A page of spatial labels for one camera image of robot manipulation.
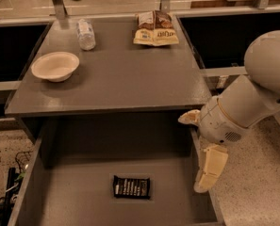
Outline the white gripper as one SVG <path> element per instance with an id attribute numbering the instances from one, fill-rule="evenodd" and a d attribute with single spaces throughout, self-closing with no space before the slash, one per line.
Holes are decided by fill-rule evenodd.
<path id="1" fill-rule="evenodd" d="M 226 165 L 228 151 L 222 145 L 240 142 L 249 129 L 238 126 L 226 116 L 218 96 L 211 97 L 200 111 L 193 109 L 184 113 L 178 121 L 182 124 L 198 125 L 200 135 L 212 142 L 198 152 L 199 169 L 194 191 L 205 193 L 216 184 Z"/>

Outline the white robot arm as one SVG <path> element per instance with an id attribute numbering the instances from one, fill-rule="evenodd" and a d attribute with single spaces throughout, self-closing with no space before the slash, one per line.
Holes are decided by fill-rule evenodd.
<path id="1" fill-rule="evenodd" d="M 228 159 L 228 146 L 241 141 L 258 122 L 280 112 L 280 30 L 265 33 L 249 45 L 244 68 L 246 74 L 220 95 L 178 118 L 182 124 L 196 126 L 204 140 L 197 149 L 197 193 L 216 184 Z"/>

